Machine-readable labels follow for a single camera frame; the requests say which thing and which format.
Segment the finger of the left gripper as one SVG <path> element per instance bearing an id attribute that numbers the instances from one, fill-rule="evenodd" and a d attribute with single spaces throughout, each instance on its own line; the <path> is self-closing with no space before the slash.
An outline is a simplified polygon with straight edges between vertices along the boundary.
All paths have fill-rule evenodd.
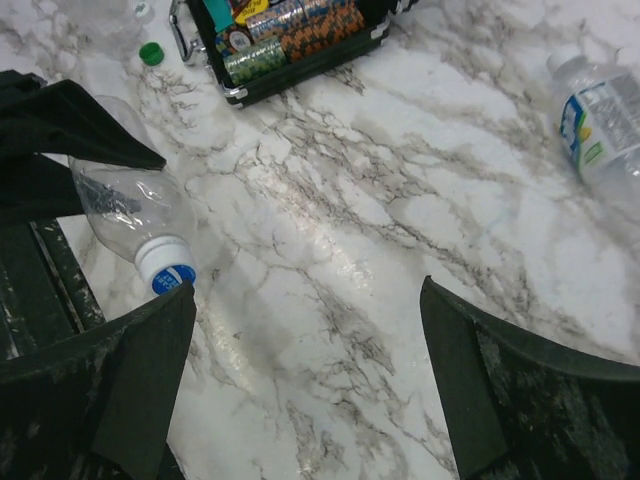
<path id="1" fill-rule="evenodd" d="M 82 86 L 1 73 L 1 160 L 61 154 L 109 165 L 161 170 L 166 160 L 134 138 Z"/>
<path id="2" fill-rule="evenodd" d="M 1 158 L 1 224 L 82 215 L 68 167 L 44 155 Z"/>

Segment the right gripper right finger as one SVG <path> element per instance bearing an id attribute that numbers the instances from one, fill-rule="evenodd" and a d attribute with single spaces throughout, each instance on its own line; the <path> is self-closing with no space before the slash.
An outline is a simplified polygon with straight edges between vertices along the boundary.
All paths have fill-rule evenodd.
<path id="1" fill-rule="evenodd" d="M 638 367 L 531 333 L 431 278 L 420 312 L 461 478 L 638 478 Z"/>

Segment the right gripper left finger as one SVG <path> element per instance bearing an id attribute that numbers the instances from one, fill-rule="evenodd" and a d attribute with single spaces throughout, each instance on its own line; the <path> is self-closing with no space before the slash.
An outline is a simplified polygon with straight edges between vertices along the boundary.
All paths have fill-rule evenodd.
<path id="1" fill-rule="evenodd" d="M 196 316 L 184 284 L 1 364 L 4 479 L 180 479 L 168 430 Z"/>

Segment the blue label water bottle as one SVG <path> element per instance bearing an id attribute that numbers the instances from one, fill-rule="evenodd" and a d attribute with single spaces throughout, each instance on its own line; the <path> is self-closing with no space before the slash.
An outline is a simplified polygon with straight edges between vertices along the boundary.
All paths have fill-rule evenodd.
<path id="1" fill-rule="evenodd" d="M 166 169 L 144 170 L 68 158 L 94 234 L 133 264 L 157 295 L 196 282 L 190 240 L 195 216 L 184 188 Z"/>

